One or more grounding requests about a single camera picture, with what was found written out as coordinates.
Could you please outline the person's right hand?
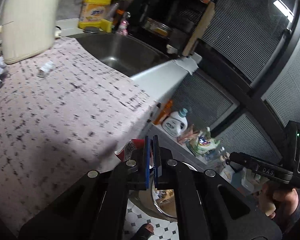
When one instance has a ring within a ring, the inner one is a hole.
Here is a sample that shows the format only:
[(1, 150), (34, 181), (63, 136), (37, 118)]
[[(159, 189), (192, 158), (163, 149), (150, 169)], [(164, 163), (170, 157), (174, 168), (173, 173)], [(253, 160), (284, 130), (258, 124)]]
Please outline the person's right hand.
[(270, 219), (289, 218), (297, 209), (299, 196), (295, 188), (291, 190), (279, 189), (271, 181), (262, 186), (258, 197), (259, 209)]

